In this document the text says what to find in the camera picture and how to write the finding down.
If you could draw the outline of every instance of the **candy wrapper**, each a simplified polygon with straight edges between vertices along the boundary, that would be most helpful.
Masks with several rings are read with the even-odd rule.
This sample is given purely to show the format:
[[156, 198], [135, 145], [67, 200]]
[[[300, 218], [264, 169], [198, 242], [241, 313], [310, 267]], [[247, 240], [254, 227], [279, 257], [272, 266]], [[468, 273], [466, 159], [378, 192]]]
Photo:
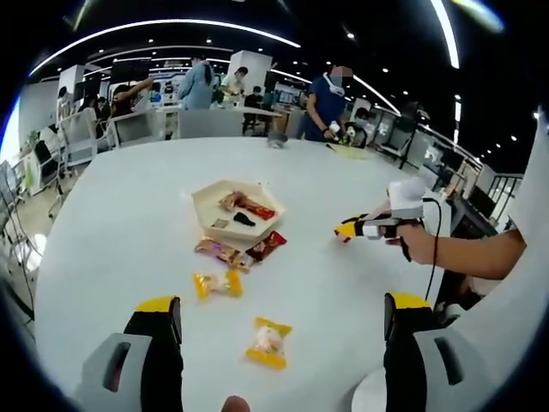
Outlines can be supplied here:
[[237, 251], [236, 249], [223, 245], [220, 242], [216, 242], [210, 238], [202, 238], [198, 245], [195, 247], [195, 251], [206, 253], [209, 256], [218, 258], [221, 262], [225, 262], [230, 268], [238, 269], [244, 273], [250, 272], [251, 260], [245, 253]]
[[232, 212], [236, 207], [246, 209], [263, 220], [268, 221], [275, 216], [275, 211], [249, 199], [243, 192], [234, 191], [220, 200], [222, 209]]
[[284, 369], [286, 367], [284, 337], [292, 331], [292, 326], [256, 318], [256, 328], [256, 340], [246, 351], [246, 356], [263, 365]]
[[278, 246], [285, 245], [287, 240], [284, 239], [280, 233], [273, 231], [267, 238], [259, 242], [257, 245], [248, 249], [246, 253], [250, 255], [255, 261], [262, 262], [268, 255], [270, 255]]
[[236, 270], [229, 270], [225, 279], [215, 274], [195, 273], [193, 275], [198, 298], [203, 300], [211, 294], [224, 294], [233, 298], [242, 296], [242, 283]]

